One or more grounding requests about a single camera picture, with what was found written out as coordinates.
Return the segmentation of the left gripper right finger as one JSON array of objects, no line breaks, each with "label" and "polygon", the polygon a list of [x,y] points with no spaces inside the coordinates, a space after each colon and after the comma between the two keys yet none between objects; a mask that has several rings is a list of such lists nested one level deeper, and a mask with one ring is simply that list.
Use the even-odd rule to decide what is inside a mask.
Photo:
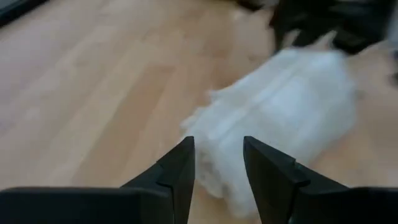
[{"label": "left gripper right finger", "polygon": [[246,173],[263,223],[397,223],[397,189],[342,185],[246,136]]}]

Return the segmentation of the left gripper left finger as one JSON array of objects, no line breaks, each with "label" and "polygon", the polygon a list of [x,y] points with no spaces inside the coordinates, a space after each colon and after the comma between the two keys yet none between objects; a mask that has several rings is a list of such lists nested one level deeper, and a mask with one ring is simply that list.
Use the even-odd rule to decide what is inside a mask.
[{"label": "left gripper left finger", "polygon": [[2,190],[1,223],[186,223],[194,181],[195,143],[188,136],[120,187]]}]

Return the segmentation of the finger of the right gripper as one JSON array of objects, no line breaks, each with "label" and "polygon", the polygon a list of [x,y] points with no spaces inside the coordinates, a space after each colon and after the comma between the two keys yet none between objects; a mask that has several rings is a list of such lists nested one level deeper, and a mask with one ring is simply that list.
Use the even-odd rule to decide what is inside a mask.
[{"label": "finger of the right gripper", "polygon": [[274,33],[274,53],[279,52],[283,48],[284,37],[292,30],[297,28],[299,23],[298,14],[278,14],[274,13],[269,27],[273,29]]}]

